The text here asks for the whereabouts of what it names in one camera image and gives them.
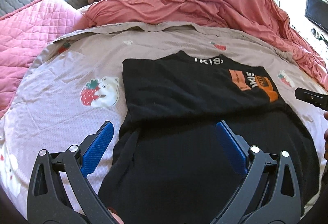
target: human hand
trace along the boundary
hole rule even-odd
[[[118,224],[124,224],[123,220],[121,220],[121,218],[114,214],[114,213],[111,213],[113,215],[113,217],[115,218],[115,220],[118,222]]]
[[[323,116],[325,119],[328,120],[328,112],[324,112]],[[325,134],[323,135],[326,143],[325,143],[325,159],[328,160],[328,129],[325,131]]]

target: metal screw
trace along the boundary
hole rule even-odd
[[[282,151],[281,154],[284,156],[284,157],[289,157],[289,153],[287,151]]]
[[[46,153],[47,153],[47,150],[42,149],[42,150],[39,152],[39,155],[44,156]]]
[[[76,152],[78,150],[78,146],[77,145],[72,145],[70,148],[69,148],[69,151],[70,152]]]
[[[257,146],[252,146],[251,151],[254,153],[258,153],[258,152],[260,152],[260,148],[258,148]]]

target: finger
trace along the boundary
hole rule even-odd
[[[124,224],[123,220],[121,220],[121,218],[114,214],[114,213],[111,213],[113,215],[113,217],[115,218],[115,220],[118,222],[118,224]]]

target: bear print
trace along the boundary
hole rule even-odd
[[[16,178],[15,171],[18,169],[17,159],[8,153],[6,143],[0,148],[0,176],[5,189],[17,197],[20,193],[20,182]]]
[[[95,91],[97,100],[91,102],[93,107],[109,107],[116,104],[118,100],[118,78],[103,77]]]

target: blue gripper pad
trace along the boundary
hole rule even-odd
[[[246,175],[248,172],[247,157],[233,136],[234,134],[231,134],[231,131],[227,130],[222,122],[217,123],[216,137],[221,143],[223,151],[229,159],[233,170],[237,174]]]
[[[108,122],[82,157],[81,172],[85,178],[94,173],[113,136],[114,126]]]

